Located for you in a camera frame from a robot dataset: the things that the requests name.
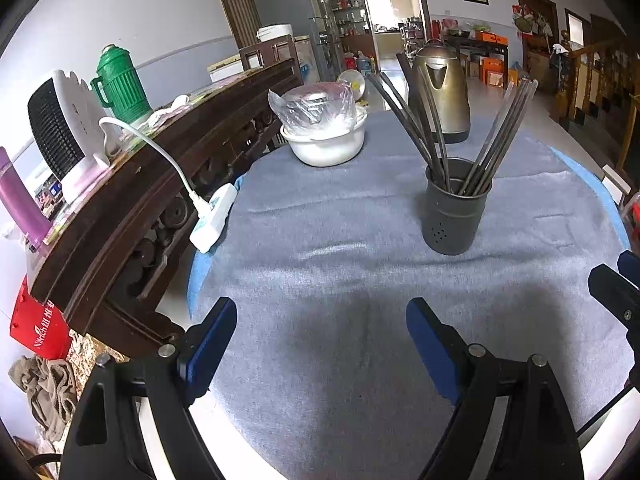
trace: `chopsticks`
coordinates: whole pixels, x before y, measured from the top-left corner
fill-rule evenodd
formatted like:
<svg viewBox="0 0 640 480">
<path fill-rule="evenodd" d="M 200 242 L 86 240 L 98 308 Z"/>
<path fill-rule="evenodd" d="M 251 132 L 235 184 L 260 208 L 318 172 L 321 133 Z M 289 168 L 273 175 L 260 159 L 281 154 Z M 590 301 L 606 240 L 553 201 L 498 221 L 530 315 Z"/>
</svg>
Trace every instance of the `chopsticks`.
<svg viewBox="0 0 640 480">
<path fill-rule="evenodd" d="M 371 81 L 373 86 L 375 86 L 379 94 L 382 95 L 383 99 L 386 101 L 386 103 L 389 105 L 393 113 L 396 115 L 396 117 L 400 121 L 400 124 L 402 124 L 402 127 L 409 134 L 409 137 L 414 142 L 415 147 L 418 148 L 418 151 L 422 155 L 422 158 L 427 163 L 428 167 L 431 169 L 433 165 L 431 161 L 431 155 L 429 154 L 427 147 L 424 145 L 424 141 L 422 140 L 422 136 L 419 133 L 419 128 L 415 124 L 414 119 L 398 107 L 396 102 L 385 91 L 385 89 L 382 86 L 382 83 L 377 77 L 370 75 L 369 81 Z M 404 104 L 404 100 L 402 98 L 398 100 Z"/>
<path fill-rule="evenodd" d="M 420 90 L 418 89 L 417 82 L 414 78 L 414 73 L 411 70 L 411 66 L 409 65 L 409 59 L 404 52 L 398 52 L 396 54 L 396 58 L 398 58 L 398 63 L 400 64 L 400 68 L 402 69 L 402 73 L 404 74 L 404 78 L 409 86 L 409 106 L 414 110 L 414 112 L 418 115 L 420 119 L 420 123 L 422 124 L 422 130 L 424 133 L 424 140 L 427 144 L 427 149 L 431 155 L 431 160 L 434 161 L 433 168 L 430 166 L 431 174 L 434 175 L 434 178 L 437 177 L 439 181 L 444 184 L 444 189 L 447 191 L 451 190 L 451 184 L 449 181 L 449 163 L 447 161 L 447 151 L 442 151 L 442 147 L 444 146 L 444 140 L 440 145 L 440 153 L 442 156 L 442 165 L 438 159 L 438 152 L 436 151 L 435 142 L 433 141 L 433 132 L 431 131 L 431 127 L 429 126 L 429 118 L 427 117 L 426 111 L 424 109 L 424 105 L 420 100 Z M 428 100 L 429 108 L 431 110 L 432 117 L 436 117 L 438 111 L 435 108 L 435 102 L 433 101 L 433 95 L 431 95 L 431 99 Z"/>
<path fill-rule="evenodd" d="M 402 124 L 402 127 L 409 134 L 418 152 L 427 163 L 433 182 L 442 189 L 453 192 L 442 124 L 440 123 L 438 109 L 436 108 L 435 99 L 431 92 L 428 75 L 425 74 L 420 67 L 417 67 L 416 72 L 422 82 L 422 85 L 419 87 L 416 84 L 416 76 L 414 72 L 412 72 L 409 60 L 405 54 L 398 53 L 396 57 L 398 58 L 400 67 L 404 73 L 404 78 L 409 86 L 408 104 L 404 101 L 385 73 L 381 72 L 379 76 L 369 75 L 368 79 L 387 102 Z M 385 90 L 383 82 L 389 87 L 393 97 Z M 469 170 L 469 173 L 465 177 L 462 186 L 454 194 L 471 197 L 479 196 L 487 192 L 495 173 L 498 171 L 522 124 L 527 107 L 537 87 L 538 82 L 536 80 L 523 79 L 518 87 L 515 87 L 512 82 L 509 83 L 504 93 L 502 103 L 500 104 L 500 109 L 480 148 L 478 156 L 471 170 Z M 431 112 L 433 130 L 431 129 L 429 118 L 420 99 L 420 90 L 424 93 Z M 440 156 L 438 156 L 436 149 L 436 141 L 440 148 Z"/>
<path fill-rule="evenodd" d="M 530 81 L 526 79 L 518 86 L 513 97 L 513 101 L 511 101 L 511 104 L 506 111 L 500 129 L 498 130 L 498 133 L 496 134 L 489 149 L 486 150 L 486 154 L 484 155 L 482 162 L 476 166 L 475 169 L 472 167 L 469 174 L 466 176 L 465 182 L 469 181 L 469 184 L 464 191 L 464 196 L 477 196 L 488 189 L 491 180 L 500 167 L 507 150 L 515 138 L 526 113 L 527 105 L 532 99 L 533 94 L 535 94 L 537 87 L 538 82 L 536 80 Z M 504 106 L 506 106 L 509 100 L 510 95 L 505 94 L 505 99 L 502 102 L 500 110 L 498 110 L 498 115 L 494 123 L 500 121 L 500 116 L 504 112 Z"/>
</svg>

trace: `gray metal cup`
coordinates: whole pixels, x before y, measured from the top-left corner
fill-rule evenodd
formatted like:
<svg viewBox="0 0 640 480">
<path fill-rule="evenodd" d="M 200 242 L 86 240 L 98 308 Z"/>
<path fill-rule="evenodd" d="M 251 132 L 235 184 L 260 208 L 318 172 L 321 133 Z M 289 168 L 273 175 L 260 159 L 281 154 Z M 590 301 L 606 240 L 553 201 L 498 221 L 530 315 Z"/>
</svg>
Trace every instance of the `gray metal cup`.
<svg viewBox="0 0 640 480">
<path fill-rule="evenodd" d="M 464 158 L 449 159 L 451 189 L 457 192 L 473 162 Z M 462 254 L 474 242 L 482 218 L 487 191 L 478 196 L 458 196 L 439 188 L 427 167 L 426 211 L 422 218 L 422 236 L 427 245 L 440 254 Z"/>
</svg>

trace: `space heater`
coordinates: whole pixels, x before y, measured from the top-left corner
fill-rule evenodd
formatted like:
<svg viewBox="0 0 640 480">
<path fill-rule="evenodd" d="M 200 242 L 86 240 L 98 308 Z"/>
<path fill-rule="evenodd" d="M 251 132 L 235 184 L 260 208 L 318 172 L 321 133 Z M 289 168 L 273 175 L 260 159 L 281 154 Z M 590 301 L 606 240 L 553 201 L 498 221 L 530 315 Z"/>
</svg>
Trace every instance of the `space heater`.
<svg viewBox="0 0 640 480">
<path fill-rule="evenodd" d="M 105 133 L 98 126 L 106 113 L 73 72 L 53 71 L 30 97 L 27 110 L 40 153 L 71 203 L 108 169 L 108 155 L 120 149 L 118 130 Z"/>
</svg>

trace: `metal screw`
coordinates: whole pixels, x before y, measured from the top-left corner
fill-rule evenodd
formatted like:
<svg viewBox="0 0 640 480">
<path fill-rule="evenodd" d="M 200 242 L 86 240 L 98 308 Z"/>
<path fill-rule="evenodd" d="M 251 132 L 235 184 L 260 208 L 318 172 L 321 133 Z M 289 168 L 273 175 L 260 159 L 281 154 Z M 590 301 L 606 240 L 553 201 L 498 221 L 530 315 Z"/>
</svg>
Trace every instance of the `metal screw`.
<svg viewBox="0 0 640 480">
<path fill-rule="evenodd" d="M 107 354 L 107 352 L 102 352 L 97 358 L 95 358 L 95 363 L 100 368 L 104 368 L 109 361 L 111 361 L 111 355 Z"/>
<path fill-rule="evenodd" d="M 546 357 L 544 357 L 543 355 L 533 354 L 533 357 L 531 358 L 531 360 L 533 361 L 533 364 L 535 364 L 536 366 L 539 366 L 541 368 L 543 366 L 546 366 Z"/>
<path fill-rule="evenodd" d="M 484 346 L 479 345 L 478 343 L 473 343 L 472 345 L 469 345 L 469 353 L 473 357 L 482 357 L 484 354 L 486 354 L 486 349 L 484 348 Z"/>
<path fill-rule="evenodd" d="M 174 352 L 175 352 L 175 346 L 171 344 L 162 345 L 158 349 L 158 355 L 160 357 L 171 357 L 174 354 Z"/>
</svg>

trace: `gray tablecloth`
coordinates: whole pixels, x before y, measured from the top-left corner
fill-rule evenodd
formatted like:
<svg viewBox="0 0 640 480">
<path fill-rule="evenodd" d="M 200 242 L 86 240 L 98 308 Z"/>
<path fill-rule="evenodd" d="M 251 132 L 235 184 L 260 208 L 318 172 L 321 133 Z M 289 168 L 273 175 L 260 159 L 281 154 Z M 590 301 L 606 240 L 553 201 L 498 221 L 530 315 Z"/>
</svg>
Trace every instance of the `gray tablecloth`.
<svg viewBox="0 0 640 480">
<path fill-rule="evenodd" d="M 490 122 L 474 118 L 450 155 L 473 159 Z M 212 389 L 290 480 L 419 475 L 452 407 L 405 327 L 414 296 L 496 356 L 544 354 L 577 428 L 623 387 L 625 330 L 587 289 L 590 269 L 622 250 L 594 192 L 520 132 L 475 243 L 443 256 L 422 240 L 425 185 L 390 112 L 370 115 L 350 162 L 311 168 L 284 146 L 245 177 L 194 320 L 219 296 L 236 302 Z"/>
</svg>

